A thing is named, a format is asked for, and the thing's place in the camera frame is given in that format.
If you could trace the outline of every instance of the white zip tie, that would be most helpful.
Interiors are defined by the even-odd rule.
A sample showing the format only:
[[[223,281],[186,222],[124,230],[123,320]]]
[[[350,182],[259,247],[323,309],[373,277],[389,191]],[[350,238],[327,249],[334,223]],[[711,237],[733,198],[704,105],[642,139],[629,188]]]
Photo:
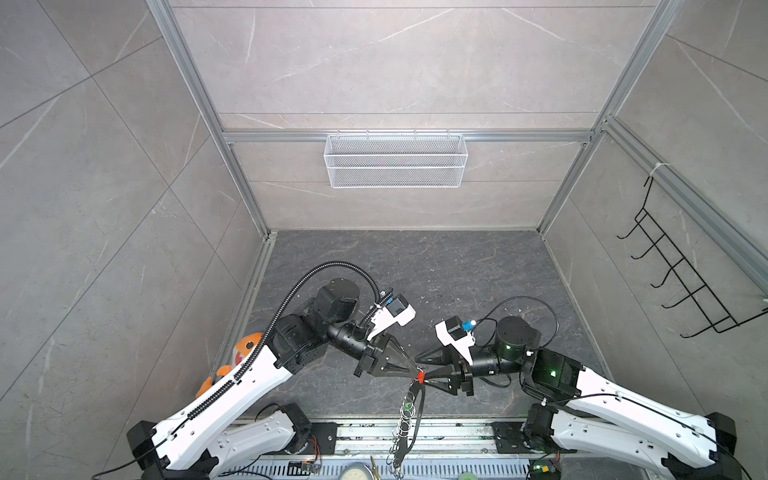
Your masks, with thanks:
[[[656,171],[656,169],[659,168],[662,165],[670,166],[672,164],[665,164],[664,162],[656,162],[656,165],[654,166],[654,169],[650,171],[650,173],[648,174],[648,177],[653,177],[654,172]]]

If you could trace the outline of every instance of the robotic arm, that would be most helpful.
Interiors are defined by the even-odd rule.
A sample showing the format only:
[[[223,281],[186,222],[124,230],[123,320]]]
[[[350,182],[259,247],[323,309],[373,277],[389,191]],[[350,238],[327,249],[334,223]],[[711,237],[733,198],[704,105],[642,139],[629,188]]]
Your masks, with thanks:
[[[518,373],[523,391],[541,403],[531,407],[522,429],[499,422],[497,438],[542,452],[600,453],[669,479],[741,479],[731,418],[681,412],[610,382],[574,359],[539,347],[539,331],[518,316],[499,320],[493,344],[483,348],[467,340],[474,326],[458,317],[438,324],[444,346],[416,361],[441,366],[424,375],[424,384],[453,395],[459,390],[474,395],[475,377]]]
[[[362,322],[355,323],[359,288],[349,280],[331,280],[300,311],[270,325],[260,351],[252,349],[203,395],[157,424],[136,424],[127,436],[144,470],[142,479],[207,480],[245,458],[299,451],[311,425],[295,404],[259,422],[224,430],[255,401],[321,357],[329,344],[358,360],[356,376],[416,376],[416,364],[395,337],[383,332],[393,323],[407,324],[415,311],[403,295],[380,295]]]

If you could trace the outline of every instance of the wall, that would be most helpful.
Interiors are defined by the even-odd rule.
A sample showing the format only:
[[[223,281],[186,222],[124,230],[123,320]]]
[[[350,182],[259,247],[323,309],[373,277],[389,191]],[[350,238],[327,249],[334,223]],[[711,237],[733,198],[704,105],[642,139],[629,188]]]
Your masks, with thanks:
[[[171,3],[229,129],[591,128],[655,5]],[[531,229],[578,146],[472,144],[448,190],[334,190],[322,149],[237,145],[271,227]]]
[[[766,67],[760,49],[766,35],[755,25],[764,25],[766,14],[764,2],[690,0],[618,115],[764,246],[766,195],[757,186],[768,157],[768,117],[760,109],[768,84],[758,78]],[[768,318],[721,334],[680,337],[706,320],[690,299],[661,308],[685,296],[682,286],[672,277],[654,289],[650,284],[667,271],[664,261],[654,252],[630,258],[650,246],[638,230],[617,238],[634,225],[646,177],[605,139],[547,244],[616,380],[682,409],[734,417],[737,458],[753,478],[765,478],[768,354],[761,340]],[[765,307],[765,293],[658,186],[647,207],[737,319]],[[649,234],[655,239],[660,232]],[[672,251],[666,240],[660,245]],[[683,275],[696,281],[690,271]],[[723,315],[708,295],[697,300],[713,318]]]
[[[0,477],[85,478],[194,397],[256,230],[143,1],[0,18]]]

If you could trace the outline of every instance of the wall hook rack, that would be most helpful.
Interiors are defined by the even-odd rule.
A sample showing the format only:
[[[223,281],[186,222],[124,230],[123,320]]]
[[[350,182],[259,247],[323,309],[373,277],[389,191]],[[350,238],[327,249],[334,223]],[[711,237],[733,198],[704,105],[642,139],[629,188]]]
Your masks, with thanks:
[[[688,258],[685,255],[683,255],[683,252],[680,251],[680,248],[678,248],[677,245],[675,244],[675,242],[669,237],[669,235],[667,235],[667,232],[663,228],[661,228],[661,225],[659,225],[659,223],[656,221],[656,219],[654,219],[654,217],[650,214],[650,212],[648,210],[646,210],[645,206],[646,206],[646,204],[648,202],[648,195],[650,194],[650,188],[653,186],[653,184],[654,184],[653,177],[648,177],[645,180],[645,183],[643,184],[644,187],[647,186],[647,190],[645,191],[645,199],[643,200],[643,207],[641,207],[640,211],[637,212],[637,215],[634,216],[634,227],[632,227],[632,230],[630,230],[629,233],[627,233],[623,237],[620,236],[620,235],[617,235],[617,237],[619,239],[623,240],[623,239],[629,237],[635,230],[637,230],[639,228],[643,232],[645,237],[650,241],[650,247],[648,247],[648,249],[645,250],[643,252],[643,254],[640,255],[639,257],[636,257],[636,256],[632,255],[631,258],[633,260],[639,260],[639,259],[645,257],[646,255],[648,255],[648,253],[651,252],[652,250],[656,250],[659,253],[659,255],[661,255],[661,258],[664,259],[664,262],[667,263],[667,266],[669,267],[667,269],[667,273],[664,275],[664,278],[661,280],[661,282],[658,285],[654,285],[653,283],[651,284],[651,286],[653,288],[660,288],[662,285],[664,285],[664,283],[667,281],[667,279],[669,278],[669,276],[671,274],[674,274],[675,277],[680,281],[680,284],[685,289],[687,295],[684,296],[683,298],[681,298],[680,300],[678,300],[676,303],[674,303],[672,305],[669,305],[669,306],[668,305],[662,305],[663,308],[665,308],[665,309],[674,308],[674,307],[680,305],[685,300],[688,300],[690,298],[691,300],[693,300],[694,303],[696,303],[696,307],[699,309],[701,314],[704,315],[704,318],[707,319],[707,323],[709,323],[709,326],[705,326],[703,329],[699,330],[698,332],[692,333],[690,335],[683,335],[681,333],[680,336],[685,338],[685,339],[689,339],[689,338],[695,337],[696,335],[699,335],[700,333],[706,332],[709,329],[713,329],[715,332],[718,332],[718,333],[723,333],[723,332],[727,332],[728,330],[730,330],[732,328],[736,328],[738,326],[742,326],[744,323],[747,323],[747,322],[749,322],[751,320],[754,320],[757,317],[760,317],[760,316],[768,314],[768,307],[767,307],[767,308],[764,308],[757,315],[751,316],[750,318],[742,320],[742,321],[738,321],[738,320],[736,320],[736,318],[733,317],[733,315],[730,313],[730,311],[725,307],[725,305],[723,305],[723,302],[720,301],[720,298],[717,297],[715,292],[712,291],[712,289],[707,284],[707,282],[704,280],[704,278],[699,274],[698,270],[696,270],[694,265],[691,264],[690,261],[688,261]],[[661,232],[661,235],[656,240],[654,240],[653,237],[651,237],[650,234],[647,232],[645,227],[643,227],[642,222],[644,220],[652,222],[653,225],[655,225],[656,228]],[[667,239],[669,244],[671,244],[672,247],[674,248],[674,250],[677,251],[677,253],[680,255],[680,259],[675,261],[674,263],[672,261],[670,261],[670,259],[667,257],[667,255],[665,255],[664,252],[661,251],[661,249],[659,248],[659,242],[661,242],[662,239],[664,239],[664,238]],[[677,268],[682,268],[684,266],[688,266],[695,273],[696,277],[701,281],[701,286],[699,286],[699,287],[697,287],[697,288],[692,290],[683,281],[682,276],[680,275],[680,273],[676,269]],[[699,300],[697,300],[696,297],[695,297],[695,295],[697,293],[701,292],[702,290],[705,290],[705,291],[709,292],[709,294],[712,295],[712,297],[715,299],[715,301],[717,301],[717,303],[720,305],[720,307],[725,312],[725,314],[726,314],[725,317],[723,317],[722,319],[717,320],[716,322],[712,321],[710,316],[707,315],[707,312],[704,311],[704,308],[699,303]]]

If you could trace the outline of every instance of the wire mesh basket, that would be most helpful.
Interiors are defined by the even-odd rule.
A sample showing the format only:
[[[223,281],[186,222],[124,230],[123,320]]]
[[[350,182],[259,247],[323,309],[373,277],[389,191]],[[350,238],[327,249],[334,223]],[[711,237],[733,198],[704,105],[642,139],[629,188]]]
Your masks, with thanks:
[[[323,155],[333,188],[458,187],[467,164],[460,134],[334,134]]]

